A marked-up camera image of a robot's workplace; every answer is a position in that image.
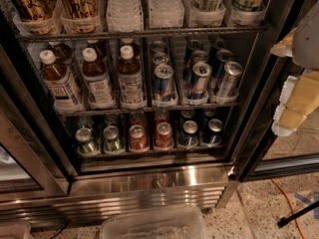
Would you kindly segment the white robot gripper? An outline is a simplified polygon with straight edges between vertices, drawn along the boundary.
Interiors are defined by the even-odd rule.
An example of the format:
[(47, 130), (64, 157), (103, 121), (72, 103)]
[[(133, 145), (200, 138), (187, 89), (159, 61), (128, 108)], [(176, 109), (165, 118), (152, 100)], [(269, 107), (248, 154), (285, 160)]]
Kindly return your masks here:
[[(319, 1), (270, 53), (277, 57), (291, 57), (303, 68), (319, 69)], [(319, 107), (319, 72), (307, 70), (299, 77), (285, 81), (279, 105), (273, 117), (272, 131), (277, 136), (295, 132), (307, 117)]]

